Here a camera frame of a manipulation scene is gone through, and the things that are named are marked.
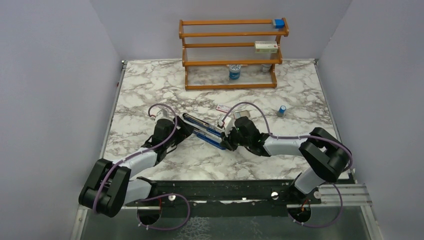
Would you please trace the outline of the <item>blue stapler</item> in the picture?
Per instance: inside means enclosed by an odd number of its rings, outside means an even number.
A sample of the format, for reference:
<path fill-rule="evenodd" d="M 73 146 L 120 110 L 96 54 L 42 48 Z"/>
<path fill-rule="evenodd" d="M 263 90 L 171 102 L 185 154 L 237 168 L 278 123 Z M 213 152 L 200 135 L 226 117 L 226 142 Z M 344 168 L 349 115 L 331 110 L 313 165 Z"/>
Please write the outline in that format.
<path fill-rule="evenodd" d="M 221 146 L 221 133 L 223 131 L 220 128 L 186 112 L 182 114 L 182 117 L 186 123 L 193 127 L 193 132 L 199 139 L 213 145 L 220 150 L 226 150 L 225 147 Z"/>

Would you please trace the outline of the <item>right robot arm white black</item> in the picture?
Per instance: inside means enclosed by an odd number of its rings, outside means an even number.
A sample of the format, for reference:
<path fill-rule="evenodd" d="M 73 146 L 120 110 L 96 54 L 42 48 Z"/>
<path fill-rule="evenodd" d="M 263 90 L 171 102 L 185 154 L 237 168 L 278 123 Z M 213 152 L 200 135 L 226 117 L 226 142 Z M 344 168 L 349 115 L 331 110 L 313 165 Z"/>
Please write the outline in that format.
<path fill-rule="evenodd" d="M 350 163 L 351 152 L 321 127 L 304 136 L 272 136 L 260 132 L 246 116 L 232 119 L 222 116 L 217 121 L 222 129 L 220 145 L 235 151 L 244 147 L 260 157 L 279 155 L 303 157 L 309 168 L 291 183 L 289 199 L 300 204 L 323 183 L 335 183 Z"/>

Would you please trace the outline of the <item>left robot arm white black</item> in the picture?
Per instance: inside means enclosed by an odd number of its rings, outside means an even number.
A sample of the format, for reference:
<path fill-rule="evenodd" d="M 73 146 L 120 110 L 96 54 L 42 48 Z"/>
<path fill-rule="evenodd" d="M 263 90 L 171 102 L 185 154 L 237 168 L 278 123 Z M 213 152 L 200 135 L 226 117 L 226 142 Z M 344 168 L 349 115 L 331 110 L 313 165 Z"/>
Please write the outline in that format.
<path fill-rule="evenodd" d="M 97 160 L 78 197 L 78 203 L 96 214 L 114 217 L 130 202 L 140 200 L 152 205 L 157 191 L 148 180 L 131 180 L 143 170 L 158 165 L 168 154 L 194 132 L 194 127 L 179 116 L 159 119 L 153 134 L 134 153 L 117 160 Z"/>

